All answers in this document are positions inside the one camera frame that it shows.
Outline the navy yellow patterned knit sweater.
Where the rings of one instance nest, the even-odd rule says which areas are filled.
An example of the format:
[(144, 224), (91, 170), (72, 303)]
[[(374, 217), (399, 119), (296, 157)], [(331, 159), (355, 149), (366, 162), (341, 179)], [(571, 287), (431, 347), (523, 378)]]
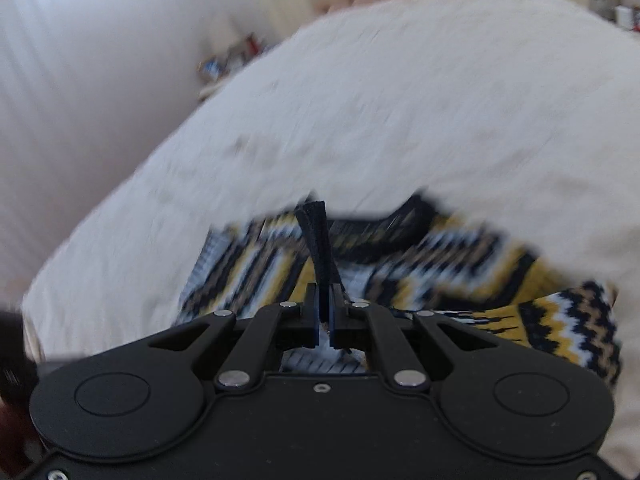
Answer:
[[(310, 206), (210, 230), (180, 295), (178, 322), (229, 310), (251, 318), (302, 301), (316, 278)], [(388, 216), (331, 219), (331, 252), (346, 295), (401, 318), (432, 310), (591, 370), (609, 386), (622, 371), (615, 287), (572, 285), (505, 232), (411, 196)]]

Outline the cream textured bedspread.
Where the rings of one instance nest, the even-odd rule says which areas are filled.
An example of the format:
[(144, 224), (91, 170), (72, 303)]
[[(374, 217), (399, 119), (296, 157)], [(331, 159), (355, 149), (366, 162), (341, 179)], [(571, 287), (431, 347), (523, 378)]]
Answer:
[(213, 226), (316, 193), (429, 192), (620, 290), (602, 448), (639, 470), (639, 46), (565, 0), (388, 0), (319, 18), (205, 102), (76, 228), (23, 301), (40, 356), (159, 332)]

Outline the cream left nightstand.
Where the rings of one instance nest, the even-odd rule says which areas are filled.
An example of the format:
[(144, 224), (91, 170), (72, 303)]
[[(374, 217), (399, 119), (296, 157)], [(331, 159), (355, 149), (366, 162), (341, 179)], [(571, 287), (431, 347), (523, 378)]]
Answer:
[(214, 96), (225, 84), (256, 58), (273, 48), (266, 40), (249, 34), (232, 44), (222, 53), (214, 54), (198, 64), (198, 76), (204, 82), (198, 100), (204, 102)]

